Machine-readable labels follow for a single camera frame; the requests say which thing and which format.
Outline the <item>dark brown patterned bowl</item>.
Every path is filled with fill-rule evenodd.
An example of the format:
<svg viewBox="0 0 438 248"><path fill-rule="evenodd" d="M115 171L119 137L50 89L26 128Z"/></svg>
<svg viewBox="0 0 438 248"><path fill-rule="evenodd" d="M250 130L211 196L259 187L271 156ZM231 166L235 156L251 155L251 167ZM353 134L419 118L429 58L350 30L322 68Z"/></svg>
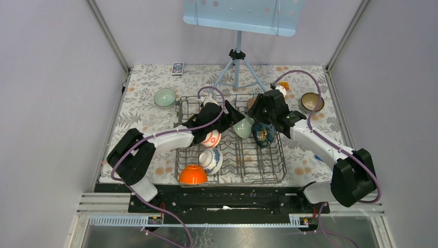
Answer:
<svg viewBox="0 0 438 248"><path fill-rule="evenodd" d="M301 105L308 112L313 110L318 112L324 108L325 103L323 99L320 99L317 93L307 92L301 97Z"/></svg>

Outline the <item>light green bowl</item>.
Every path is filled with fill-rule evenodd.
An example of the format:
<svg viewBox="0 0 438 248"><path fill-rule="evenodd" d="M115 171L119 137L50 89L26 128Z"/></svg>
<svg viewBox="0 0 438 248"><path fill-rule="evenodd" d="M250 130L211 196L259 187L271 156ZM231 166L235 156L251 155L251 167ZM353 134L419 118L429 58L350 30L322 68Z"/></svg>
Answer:
<svg viewBox="0 0 438 248"><path fill-rule="evenodd" d="M240 138L249 138L252 133L252 126L254 123L255 121L253 118L244 117L242 120L234 124L232 128Z"/></svg>

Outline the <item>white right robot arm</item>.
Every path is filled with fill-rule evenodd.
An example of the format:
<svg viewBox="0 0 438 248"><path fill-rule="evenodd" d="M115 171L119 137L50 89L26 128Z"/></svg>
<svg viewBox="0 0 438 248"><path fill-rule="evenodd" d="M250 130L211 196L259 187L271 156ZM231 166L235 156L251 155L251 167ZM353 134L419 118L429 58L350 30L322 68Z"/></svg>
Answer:
<svg viewBox="0 0 438 248"><path fill-rule="evenodd" d="M332 170L331 179L301 188L303 195L296 199L301 212L309 213L317 203L326 201L351 207L357 202L364 203L365 196L380 189L367 150L354 150L323 134L309 124L308 117L289 110L280 90L259 94L248 114L259 122L273 125L278 133L313 152Z"/></svg>

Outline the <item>pale green checkered bowl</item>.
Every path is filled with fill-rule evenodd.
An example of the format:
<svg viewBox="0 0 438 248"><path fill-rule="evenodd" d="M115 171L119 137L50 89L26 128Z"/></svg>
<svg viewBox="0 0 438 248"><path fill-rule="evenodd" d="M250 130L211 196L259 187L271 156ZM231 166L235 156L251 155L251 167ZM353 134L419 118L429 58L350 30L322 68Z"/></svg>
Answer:
<svg viewBox="0 0 438 248"><path fill-rule="evenodd" d="M176 93L174 90L164 88L158 90L154 95L154 103L159 107L168 107L174 104L176 100Z"/></svg>

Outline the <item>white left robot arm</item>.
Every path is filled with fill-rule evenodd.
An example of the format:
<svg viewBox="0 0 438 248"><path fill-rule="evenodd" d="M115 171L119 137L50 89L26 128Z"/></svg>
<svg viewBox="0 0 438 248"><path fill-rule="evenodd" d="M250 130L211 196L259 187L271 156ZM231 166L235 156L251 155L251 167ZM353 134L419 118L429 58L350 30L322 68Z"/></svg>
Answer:
<svg viewBox="0 0 438 248"><path fill-rule="evenodd" d="M138 129L129 129L106 158L112 174L122 181L140 199L140 205L147 212L160 207L158 190L146 175L155 155L177 148L191 147L208 138L209 133L220 133L229 129L245 116L229 101L225 106L208 102L200 112L188 121L158 134L143 134Z"/></svg>

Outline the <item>dark teal gold bowl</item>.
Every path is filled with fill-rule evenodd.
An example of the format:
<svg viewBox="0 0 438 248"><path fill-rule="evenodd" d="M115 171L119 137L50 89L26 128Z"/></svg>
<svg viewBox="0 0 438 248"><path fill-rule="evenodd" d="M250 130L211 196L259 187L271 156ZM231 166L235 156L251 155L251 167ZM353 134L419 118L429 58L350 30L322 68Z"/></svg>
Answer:
<svg viewBox="0 0 438 248"><path fill-rule="evenodd" d="M260 148L269 147L276 139L277 132L273 125L256 122L252 126L252 133L256 144Z"/></svg>

